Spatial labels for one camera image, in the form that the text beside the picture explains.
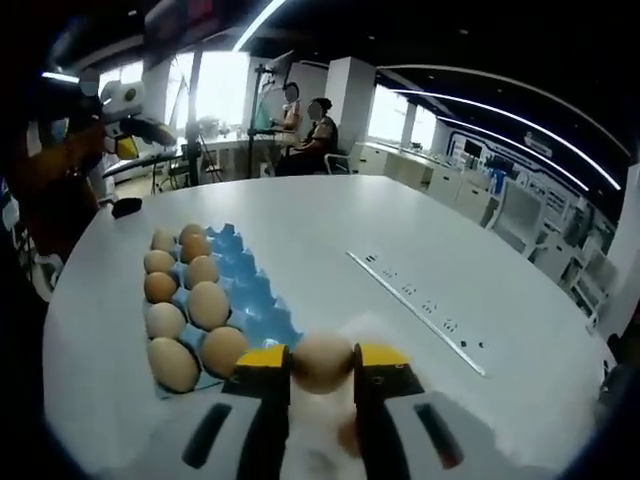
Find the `ceiling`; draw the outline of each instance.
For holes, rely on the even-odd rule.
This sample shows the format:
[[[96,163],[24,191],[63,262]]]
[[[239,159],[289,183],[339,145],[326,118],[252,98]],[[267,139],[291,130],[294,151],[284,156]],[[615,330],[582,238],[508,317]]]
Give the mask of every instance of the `ceiling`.
[[[77,22],[77,31],[61,37],[57,44],[57,63],[73,65],[100,48],[142,34],[142,14],[155,3],[121,2],[90,21]],[[220,0],[220,28],[246,26],[268,3]],[[129,15],[131,10],[137,14]],[[583,151],[624,187],[640,141],[635,29],[630,15],[608,14],[603,9],[561,14],[532,6],[509,12],[479,7],[470,10],[449,2],[435,6],[409,0],[289,0],[245,50],[275,57],[295,49],[300,59],[321,63],[355,56],[375,66],[429,65],[426,69],[393,71],[427,92],[473,100],[546,128]],[[236,28],[214,42],[229,48],[241,31]],[[143,49],[138,46],[124,55],[139,55]],[[383,73],[378,80],[390,87],[407,88]],[[410,98],[443,114],[426,97]],[[439,101],[456,119],[518,143],[532,130],[486,109]],[[616,192],[566,146],[545,135],[540,137],[552,148],[554,163],[585,183],[590,189],[588,197],[616,220],[623,191]]]

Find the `egg carton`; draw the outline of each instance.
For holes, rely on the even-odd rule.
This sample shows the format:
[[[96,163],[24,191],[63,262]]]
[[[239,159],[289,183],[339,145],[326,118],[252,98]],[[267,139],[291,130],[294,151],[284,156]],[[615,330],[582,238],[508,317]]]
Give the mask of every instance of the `egg carton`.
[[[258,269],[253,253],[244,247],[242,236],[235,231],[232,224],[225,224],[222,230],[205,229],[211,251],[210,258],[216,263],[220,278],[218,285],[229,298],[230,312],[226,325],[242,331],[247,338],[249,348],[267,348],[283,344],[294,348],[302,338],[302,333],[295,330],[291,322],[291,311],[279,296],[271,291],[271,282],[263,269]],[[170,252],[176,263],[170,275],[179,287],[171,302],[177,306],[187,319],[187,325],[178,337],[194,355],[200,370],[200,378],[194,388],[220,385],[224,379],[211,375],[204,368],[199,357],[200,344],[208,333],[198,328],[191,320],[187,308],[189,290],[185,284],[187,265],[180,261],[182,247],[178,243]],[[146,317],[151,304],[144,300],[143,318]],[[179,394],[173,393],[156,382],[156,392],[160,398],[170,398]]]

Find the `round table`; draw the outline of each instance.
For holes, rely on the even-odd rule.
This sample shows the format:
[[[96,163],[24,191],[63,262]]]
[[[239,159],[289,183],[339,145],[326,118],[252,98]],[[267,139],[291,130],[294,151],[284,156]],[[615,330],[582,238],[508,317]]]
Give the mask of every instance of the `round table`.
[[[431,386],[491,426],[524,463],[562,469],[593,429],[603,361],[586,318],[492,233],[385,177],[311,176],[207,185],[101,210],[62,272],[46,319],[46,417],[88,472],[126,466],[207,390],[160,400],[146,358],[142,259],[154,230],[233,223],[292,311],[296,329],[375,317],[398,332]],[[374,247],[431,281],[434,295],[488,332],[491,375],[474,372],[346,254]]]

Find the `window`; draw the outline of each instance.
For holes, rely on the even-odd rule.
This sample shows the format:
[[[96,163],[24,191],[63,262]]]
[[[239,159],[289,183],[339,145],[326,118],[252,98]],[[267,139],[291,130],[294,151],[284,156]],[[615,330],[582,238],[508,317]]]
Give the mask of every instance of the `window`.
[[[381,85],[376,86],[367,135],[400,143],[408,106],[407,99],[402,95]]]
[[[175,108],[174,128],[178,130],[184,129],[187,124],[187,91],[192,65],[193,53],[183,53],[176,56],[169,71],[165,123],[171,123]],[[212,117],[227,126],[241,125],[249,76],[249,56],[241,52],[204,52],[199,75],[196,118]]]
[[[122,65],[100,75],[98,95],[102,93],[102,89],[107,83],[114,80],[119,80],[122,83],[133,83],[142,80],[142,60]]]
[[[422,145],[422,149],[425,151],[430,150],[435,131],[436,116],[426,108],[417,107],[416,121],[413,124],[411,141],[414,143],[420,143]]]

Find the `sleeve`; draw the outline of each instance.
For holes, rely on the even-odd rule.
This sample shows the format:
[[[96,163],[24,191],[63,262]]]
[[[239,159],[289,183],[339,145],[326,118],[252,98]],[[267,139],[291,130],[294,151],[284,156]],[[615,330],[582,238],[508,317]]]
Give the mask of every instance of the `sleeve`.
[[[316,125],[315,130],[313,131],[313,139],[314,140],[330,140],[333,135],[333,124],[330,120],[323,118]]]

